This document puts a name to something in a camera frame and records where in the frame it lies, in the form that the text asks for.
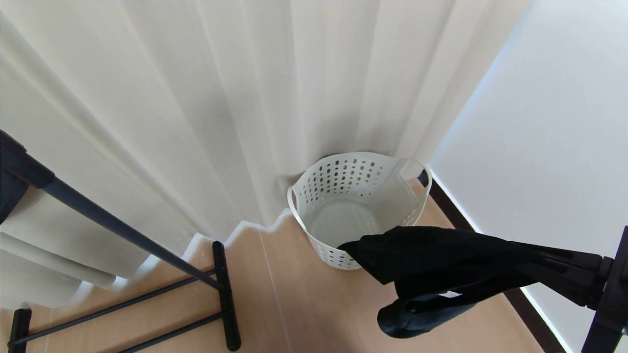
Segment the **basket bottom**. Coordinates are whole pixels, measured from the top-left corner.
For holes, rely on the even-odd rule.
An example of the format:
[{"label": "basket bottom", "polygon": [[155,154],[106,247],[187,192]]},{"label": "basket bottom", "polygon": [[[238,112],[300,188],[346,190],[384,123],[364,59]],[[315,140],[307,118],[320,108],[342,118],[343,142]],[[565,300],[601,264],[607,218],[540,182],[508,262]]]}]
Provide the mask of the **basket bottom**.
[{"label": "basket bottom", "polygon": [[368,206],[353,200],[334,200],[321,206],[309,221],[308,229],[313,237],[335,248],[364,235],[382,232]]}]

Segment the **black metal bar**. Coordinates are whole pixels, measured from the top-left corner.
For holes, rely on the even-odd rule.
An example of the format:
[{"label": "black metal bar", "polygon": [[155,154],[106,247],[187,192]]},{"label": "black metal bar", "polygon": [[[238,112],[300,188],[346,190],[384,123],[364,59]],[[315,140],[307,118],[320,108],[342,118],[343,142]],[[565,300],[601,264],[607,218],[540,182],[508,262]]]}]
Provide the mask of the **black metal bar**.
[{"label": "black metal bar", "polygon": [[216,268],[216,279],[225,285],[225,290],[220,292],[220,311],[224,314],[222,324],[225,329],[225,340],[227,349],[234,352],[240,349],[240,331],[237,327],[236,310],[231,292],[231,283],[227,272],[227,260],[225,258],[225,247],[221,242],[215,241],[212,244],[214,252],[214,266]]},{"label": "black metal bar", "polygon": [[193,330],[193,329],[195,329],[197,327],[201,327],[202,325],[205,325],[206,323],[210,323],[212,321],[218,320],[221,317],[223,317],[223,313],[222,312],[215,313],[215,314],[213,314],[211,316],[208,316],[206,318],[203,318],[203,319],[201,319],[199,321],[193,322],[190,325],[183,326],[180,329],[176,329],[174,331],[168,332],[167,334],[163,334],[163,335],[161,335],[159,337],[155,337],[155,338],[153,338],[151,340],[147,340],[146,342],[142,342],[142,343],[140,343],[138,345],[134,345],[131,348],[127,348],[125,350],[121,350],[118,353],[134,353],[134,352],[137,352],[137,351],[142,350],[144,348],[148,348],[148,347],[150,347],[150,346],[152,346],[154,344],[157,344],[157,343],[163,342],[165,340],[171,339],[172,337],[178,336],[180,334],[184,334],[185,332]]},{"label": "black metal bar", "polygon": [[[31,323],[32,312],[30,309],[17,309],[13,313],[13,326],[11,326],[11,340],[19,340],[28,335],[28,327]],[[9,353],[26,353],[26,343],[9,344]]]},{"label": "black metal bar", "polygon": [[83,196],[83,194],[74,190],[74,188],[58,178],[55,178],[55,180],[48,186],[44,187],[43,190],[52,197],[63,202],[65,205],[76,210],[78,213],[100,224],[102,227],[109,229],[111,232],[137,245],[141,249],[148,251],[183,272],[186,272],[206,285],[214,287],[219,291],[224,289],[224,286],[218,281],[209,276],[205,276],[198,268],[188,264],[185,260],[169,252],[165,247],[157,244],[130,225],[118,219],[116,216],[110,214],[105,209],[98,206],[89,198]]},{"label": "black metal bar", "polygon": [[[205,272],[205,274],[207,276],[210,276],[210,275],[214,274],[215,272],[216,272],[216,269],[213,268],[213,269]],[[177,289],[179,287],[182,287],[182,286],[185,286],[187,284],[190,284],[190,283],[192,283],[192,282],[194,282],[196,280],[197,279],[194,278],[194,277],[186,278],[185,280],[173,283],[171,285],[168,285],[166,287],[160,288],[158,290],[154,290],[154,291],[152,291],[150,293],[146,293],[146,294],[140,295],[140,296],[138,296],[136,298],[129,299],[129,300],[124,301],[124,302],[122,302],[120,304],[113,305],[113,306],[111,306],[109,308],[105,308],[105,309],[99,310],[97,312],[85,315],[83,317],[79,317],[79,318],[76,318],[74,320],[71,320],[71,321],[68,321],[68,322],[64,322],[64,323],[62,323],[60,325],[57,325],[57,326],[54,326],[54,327],[50,327],[49,329],[36,332],[36,333],[34,333],[32,335],[22,336],[19,339],[11,338],[11,340],[8,343],[8,345],[9,345],[9,347],[11,347],[12,345],[19,345],[19,344],[22,344],[22,343],[26,343],[26,342],[28,342],[30,340],[38,339],[40,337],[53,334],[53,333],[55,333],[57,331],[61,331],[63,329],[67,329],[67,328],[72,327],[74,325],[78,325],[80,323],[92,320],[94,318],[101,317],[101,316],[103,316],[105,314],[115,312],[116,310],[120,310],[120,309],[129,307],[129,306],[131,306],[133,304],[137,304],[137,303],[139,303],[141,301],[145,301],[145,300],[150,299],[150,298],[152,298],[154,296],[158,296],[160,294],[164,294],[164,293],[169,292],[171,290],[175,290],[175,289]]]}]

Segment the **clothing tag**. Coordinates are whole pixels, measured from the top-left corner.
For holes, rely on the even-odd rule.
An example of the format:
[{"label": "clothing tag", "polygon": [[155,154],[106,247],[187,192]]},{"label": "clothing tag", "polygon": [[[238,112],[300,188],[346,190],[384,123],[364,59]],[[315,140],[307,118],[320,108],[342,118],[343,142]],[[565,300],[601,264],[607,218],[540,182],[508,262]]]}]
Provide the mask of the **clothing tag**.
[{"label": "clothing tag", "polygon": [[462,295],[462,294],[460,294],[460,293],[456,293],[456,292],[454,292],[454,291],[450,291],[450,290],[448,290],[447,292],[445,292],[445,293],[440,293],[439,295],[440,295],[440,296],[444,296],[445,298],[455,298],[455,297],[460,296],[460,295]]}]

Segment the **dark brown baseboard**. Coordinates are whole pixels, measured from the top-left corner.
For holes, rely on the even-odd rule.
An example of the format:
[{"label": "dark brown baseboard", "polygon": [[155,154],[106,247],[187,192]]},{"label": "dark brown baseboard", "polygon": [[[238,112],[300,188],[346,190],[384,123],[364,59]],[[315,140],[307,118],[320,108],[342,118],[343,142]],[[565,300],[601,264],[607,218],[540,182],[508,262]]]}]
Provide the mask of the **dark brown baseboard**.
[{"label": "dark brown baseboard", "polygon": [[[427,175],[425,172],[419,176],[419,181],[423,184],[423,186],[427,185]],[[445,216],[449,218],[449,221],[453,224],[454,228],[465,231],[474,230],[469,222],[467,222],[466,218],[458,210],[458,207],[454,205],[440,185],[435,181],[432,181],[430,196],[434,199]],[[563,346],[558,342],[554,333],[550,330],[536,309],[534,309],[521,289],[516,288],[509,290],[504,292],[504,294],[510,301],[510,304],[515,311],[517,311],[517,314],[521,317],[521,320],[523,320],[526,324],[528,330],[530,330],[536,341],[539,342],[543,352],[565,353]]]}]

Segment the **perforated basket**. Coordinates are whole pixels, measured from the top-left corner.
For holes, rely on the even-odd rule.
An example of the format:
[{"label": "perforated basket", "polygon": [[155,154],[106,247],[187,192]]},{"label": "perforated basket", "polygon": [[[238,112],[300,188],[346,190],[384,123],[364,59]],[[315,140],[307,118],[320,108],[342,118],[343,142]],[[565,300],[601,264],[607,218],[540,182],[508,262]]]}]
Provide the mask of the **perforated basket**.
[{"label": "perforated basket", "polygon": [[[423,170],[425,188],[417,180]],[[414,159],[344,153],[309,167],[288,190],[288,205],[321,260],[338,269],[358,269],[337,247],[397,225],[413,225],[431,183],[430,169]]]}]

